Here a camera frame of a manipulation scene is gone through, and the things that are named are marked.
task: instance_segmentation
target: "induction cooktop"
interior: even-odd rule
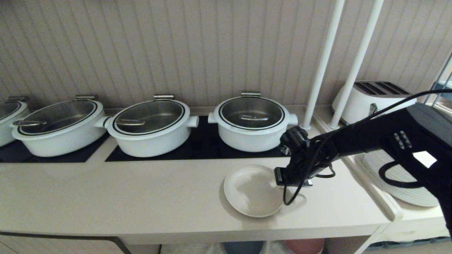
[[[16,140],[0,147],[0,163],[70,163],[86,162],[89,157],[100,147],[109,137],[105,133],[95,142],[77,151],[54,157],[38,157],[30,153],[22,141]]]
[[[138,158],[127,155],[117,146],[106,161],[240,159],[286,156],[279,147],[257,153],[234,149],[221,140],[217,124],[208,123],[207,116],[200,116],[198,127],[192,129],[187,141],[169,153]]]

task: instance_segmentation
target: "pot lid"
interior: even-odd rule
[[[261,97],[238,97],[226,101],[219,114],[226,123],[242,129],[272,128],[284,119],[281,106]]]
[[[19,102],[6,102],[0,104],[0,120],[12,115],[20,108]]]
[[[175,125],[184,114],[184,106],[176,101],[147,101],[119,113],[114,119],[113,128],[127,135],[145,135]]]
[[[53,104],[28,115],[24,120],[14,122],[23,135],[41,135],[56,132],[88,118],[97,104],[89,100],[73,100]]]

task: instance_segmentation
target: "white toaster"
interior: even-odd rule
[[[343,90],[344,87],[341,88],[339,93],[336,95],[333,104],[331,105],[333,112],[336,110]],[[409,91],[391,82],[375,80],[355,81],[352,92],[350,93],[348,101],[345,105],[341,121],[345,124],[355,123],[370,114],[391,106],[392,104],[411,95],[413,94]],[[413,105],[415,102],[416,99],[412,99],[391,110],[388,110],[387,113],[408,107]]]

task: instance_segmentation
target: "beadboard wall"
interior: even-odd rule
[[[0,100],[40,108],[97,94],[107,108],[242,90],[306,103],[332,0],[1,0]],[[345,82],[372,6],[347,0],[318,103]],[[452,49],[452,1],[386,0],[358,79],[429,89]]]

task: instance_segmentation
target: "pot rim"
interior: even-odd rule
[[[7,122],[7,121],[13,119],[14,117],[18,116],[24,110],[26,110],[28,107],[28,104],[25,102],[22,102],[22,101],[5,102],[5,103],[17,103],[17,104],[19,104],[19,106],[13,112],[9,113],[8,115],[6,115],[2,119],[0,119],[0,124],[3,124],[4,122]]]
[[[123,112],[125,112],[126,110],[133,108],[137,105],[140,105],[143,103],[150,103],[153,101],[155,101],[155,100],[149,100],[149,101],[134,104],[130,107],[127,107],[127,108],[121,110],[120,112],[115,114],[113,117],[109,118],[106,123],[108,133],[111,136],[113,136],[114,138],[121,139],[121,140],[147,140],[147,139],[151,139],[151,138],[155,138],[158,136],[168,134],[168,133],[172,132],[173,130],[175,130],[175,129],[179,128],[180,126],[187,123],[187,120],[190,117],[190,108],[185,103],[180,102],[178,100],[165,100],[165,101],[177,103],[180,106],[182,106],[182,109],[183,109],[179,118],[177,120],[175,120],[173,123],[171,123],[170,125],[165,126],[164,128],[161,128],[161,129],[158,129],[155,131],[148,132],[148,133],[145,132],[145,133],[137,133],[137,134],[132,134],[132,133],[128,134],[128,132],[119,132],[116,129],[117,128],[116,120]]]
[[[51,137],[54,137],[54,136],[59,136],[61,134],[73,131],[73,130],[75,130],[75,129],[77,129],[77,128],[79,128],[79,127],[81,127],[81,126],[83,126],[83,125],[85,125],[85,124],[87,124],[89,122],[91,122],[92,120],[96,119],[104,110],[104,107],[103,107],[102,103],[100,103],[98,101],[95,101],[95,100],[69,100],[69,101],[55,103],[55,104],[43,107],[42,109],[36,110],[35,112],[29,114],[28,116],[33,115],[36,112],[39,112],[41,110],[45,110],[47,108],[50,108],[50,107],[53,107],[53,106],[56,106],[56,105],[59,105],[59,104],[62,104],[62,103],[68,103],[68,102],[73,102],[73,101],[87,101],[87,102],[91,102],[91,103],[94,104],[94,109],[89,113],[88,116],[86,116],[82,120],[80,120],[80,121],[78,121],[78,122],[76,122],[76,123],[74,123],[72,125],[69,125],[67,127],[64,127],[62,129],[59,129],[59,130],[56,130],[56,131],[52,131],[52,132],[41,133],[41,134],[39,134],[39,133],[38,134],[23,134],[23,133],[21,133],[21,131],[19,131],[20,126],[14,126],[14,128],[13,128],[13,137],[15,139],[22,140],[22,141],[33,141],[33,140],[41,140],[41,139],[51,138]]]
[[[243,96],[227,99],[227,100],[221,102],[219,105],[217,105],[213,114],[214,114],[215,120],[218,122],[219,126],[226,128],[228,130],[231,130],[233,132],[237,132],[237,133],[245,134],[245,135],[265,135],[265,134],[278,132],[283,128],[284,129],[287,128],[287,125],[289,124],[289,111],[284,106],[282,106],[279,102],[274,101],[272,99],[264,98],[264,97],[258,97],[258,98],[273,102],[282,110],[282,120],[279,120],[278,123],[274,124],[273,126],[264,127],[264,128],[245,128],[245,127],[237,127],[235,125],[231,125],[230,123],[226,122],[221,117],[220,110],[223,107],[223,105],[225,105],[227,102],[234,100],[234,99],[238,99],[238,98],[243,98]]]

